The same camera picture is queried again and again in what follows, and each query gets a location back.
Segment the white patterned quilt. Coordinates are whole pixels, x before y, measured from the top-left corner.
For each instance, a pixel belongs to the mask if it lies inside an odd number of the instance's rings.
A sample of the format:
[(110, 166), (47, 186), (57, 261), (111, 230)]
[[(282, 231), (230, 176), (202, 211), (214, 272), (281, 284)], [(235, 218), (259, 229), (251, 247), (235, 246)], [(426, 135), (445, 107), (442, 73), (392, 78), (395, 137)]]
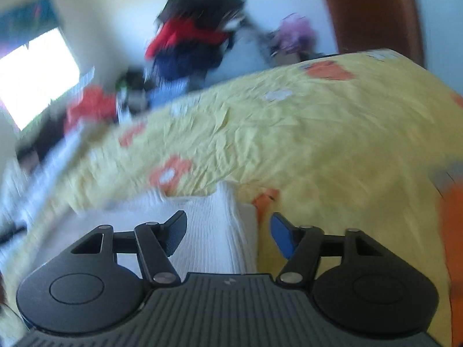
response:
[(31, 173), (21, 168), (18, 160), (10, 160), (1, 181), (1, 243), (33, 226), (60, 175), (92, 130), (90, 125), (74, 128)]

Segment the blue floral wall poster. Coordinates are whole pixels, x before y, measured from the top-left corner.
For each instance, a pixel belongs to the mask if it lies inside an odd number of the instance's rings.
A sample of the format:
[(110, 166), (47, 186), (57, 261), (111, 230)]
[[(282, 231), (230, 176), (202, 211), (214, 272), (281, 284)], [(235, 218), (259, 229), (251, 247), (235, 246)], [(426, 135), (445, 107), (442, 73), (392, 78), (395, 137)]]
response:
[(1, 13), (1, 57), (60, 26), (52, 0), (35, 0)]

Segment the pink plastic bag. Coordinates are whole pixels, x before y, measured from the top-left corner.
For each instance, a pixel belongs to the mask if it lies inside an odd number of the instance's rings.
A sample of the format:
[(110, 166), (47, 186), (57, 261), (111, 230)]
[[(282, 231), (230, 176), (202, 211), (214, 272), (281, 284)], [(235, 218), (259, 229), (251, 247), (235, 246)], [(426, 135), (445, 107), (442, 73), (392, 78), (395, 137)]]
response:
[(315, 43), (316, 32), (309, 19), (298, 13), (286, 16), (275, 32), (275, 44), (285, 53), (310, 53)]

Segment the red plastic bag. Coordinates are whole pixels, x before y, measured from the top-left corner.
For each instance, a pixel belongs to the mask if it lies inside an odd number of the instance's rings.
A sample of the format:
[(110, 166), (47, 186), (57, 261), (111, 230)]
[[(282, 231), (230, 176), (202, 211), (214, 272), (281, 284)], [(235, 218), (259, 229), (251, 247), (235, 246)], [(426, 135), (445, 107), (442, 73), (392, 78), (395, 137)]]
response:
[(117, 117), (116, 94), (105, 93), (99, 85), (87, 86), (66, 109), (64, 133), (67, 134), (81, 121), (113, 121)]

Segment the bright window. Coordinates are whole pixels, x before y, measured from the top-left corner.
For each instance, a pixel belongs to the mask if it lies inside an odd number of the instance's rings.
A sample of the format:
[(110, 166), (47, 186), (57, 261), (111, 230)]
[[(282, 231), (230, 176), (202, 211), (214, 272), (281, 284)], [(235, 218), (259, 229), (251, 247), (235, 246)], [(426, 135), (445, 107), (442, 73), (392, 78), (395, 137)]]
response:
[(1, 105), (22, 130), (79, 79), (75, 58), (55, 28), (1, 58)]

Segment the white ribbed knit sweater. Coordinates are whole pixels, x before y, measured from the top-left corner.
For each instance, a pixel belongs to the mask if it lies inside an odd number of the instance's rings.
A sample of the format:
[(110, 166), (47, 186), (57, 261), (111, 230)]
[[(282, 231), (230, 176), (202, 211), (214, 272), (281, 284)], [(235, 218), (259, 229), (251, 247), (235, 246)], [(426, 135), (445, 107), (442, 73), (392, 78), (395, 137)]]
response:
[(154, 188), (129, 201), (70, 212), (56, 222), (43, 246), (43, 257), (55, 257), (96, 226), (110, 224), (116, 231), (127, 231), (144, 222), (163, 223), (179, 210), (186, 213), (187, 230), (170, 261), (180, 276), (257, 272), (256, 210), (239, 202), (235, 187), (228, 182), (220, 182), (205, 197), (170, 198)]

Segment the brown wooden door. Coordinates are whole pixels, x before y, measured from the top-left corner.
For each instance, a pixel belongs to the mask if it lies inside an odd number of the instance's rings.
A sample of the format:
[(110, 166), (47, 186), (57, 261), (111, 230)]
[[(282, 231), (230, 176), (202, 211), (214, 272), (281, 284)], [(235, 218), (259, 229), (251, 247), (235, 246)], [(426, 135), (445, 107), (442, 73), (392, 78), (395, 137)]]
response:
[(425, 64), (415, 0), (326, 0), (340, 53), (392, 49)]

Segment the yellow patterned bed sheet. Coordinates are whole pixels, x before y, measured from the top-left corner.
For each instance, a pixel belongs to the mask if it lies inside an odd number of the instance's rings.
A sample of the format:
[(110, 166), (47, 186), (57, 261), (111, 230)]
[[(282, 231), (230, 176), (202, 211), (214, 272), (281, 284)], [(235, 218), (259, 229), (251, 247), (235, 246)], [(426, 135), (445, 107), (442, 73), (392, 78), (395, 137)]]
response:
[[(244, 201), (328, 233), (364, 230), (428, 275), (440, 294), (430, 331), (462, 343), (462, 97), (392, 51), (278, 67), (192, 93), (102, 128), (71, 158), (4, 269), (16, 289), (68, 209), (149, 189), (206, 195), (221, 181)], [(451, 192), (444, 211), (437, 207)]]

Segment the pile of dark and red clothes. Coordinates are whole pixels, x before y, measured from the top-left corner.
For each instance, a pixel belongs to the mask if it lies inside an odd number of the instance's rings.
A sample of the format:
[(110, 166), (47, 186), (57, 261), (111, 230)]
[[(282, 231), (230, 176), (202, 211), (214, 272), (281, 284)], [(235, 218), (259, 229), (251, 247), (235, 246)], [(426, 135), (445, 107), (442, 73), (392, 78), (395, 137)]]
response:
[(144, 57), (162, 82), (206, 77), (234, 46), (246, 0), (167, 0)]

